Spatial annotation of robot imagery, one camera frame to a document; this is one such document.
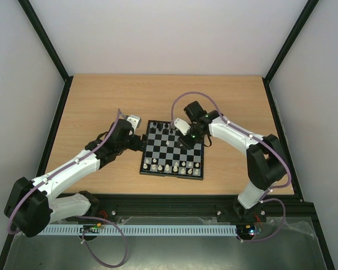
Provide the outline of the black white chess board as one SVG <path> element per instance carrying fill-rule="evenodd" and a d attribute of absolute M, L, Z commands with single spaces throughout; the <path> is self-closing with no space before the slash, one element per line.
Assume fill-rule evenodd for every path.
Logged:
<path fill-rule="evenodd" d="M 146 129 L 147 143 L 140 165 L 140 174 L 184 179 L 203 180 L 204 143 L 196 144 L 194 149 L 186 150 L 178 146 L 180 132 L 170 128 L 169 121 L 149 120 Z"/>

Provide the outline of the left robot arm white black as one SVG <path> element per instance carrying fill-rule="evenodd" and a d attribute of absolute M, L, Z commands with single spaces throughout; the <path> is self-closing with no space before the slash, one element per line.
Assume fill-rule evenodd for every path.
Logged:
<path fill-rule="evenodd" d="M 18 179 L 11 190 L 4 213 L 9 218 L 12 235 L 22 232 L 33 237 L 48 224 L 73 216 L 94 215 L 98 203 L 92 195 L 81 192 L 60 197 L 67 188 L 88 174 L 113 162 L 122 152 L 143 150 L 144 140 L 135 134 L 141 119 L 129 115 L 116 119 L 109 132 L 86 145 L 84 150 L 62 166 L 42 176 Z"/>

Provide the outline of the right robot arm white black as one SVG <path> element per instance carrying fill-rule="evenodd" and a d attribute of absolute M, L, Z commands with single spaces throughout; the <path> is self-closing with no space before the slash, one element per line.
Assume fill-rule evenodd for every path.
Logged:
<path fill-rule="evenodd" d="M 190 122 L 172 119 L 172 126 L 180 131 L 179 144 L 189 150 L 205 137 L 220 139 L 245 157 L 249 183 L 233 203 L 235 216 L 247 220 L 254 214 L 254 207 L 274 188 L 284 176 L 291 178 L 279 139 L 270 134 L 252 133 L 231 122 L 219 110 L 207 112 L 194 101 L 184 108 Z"/>

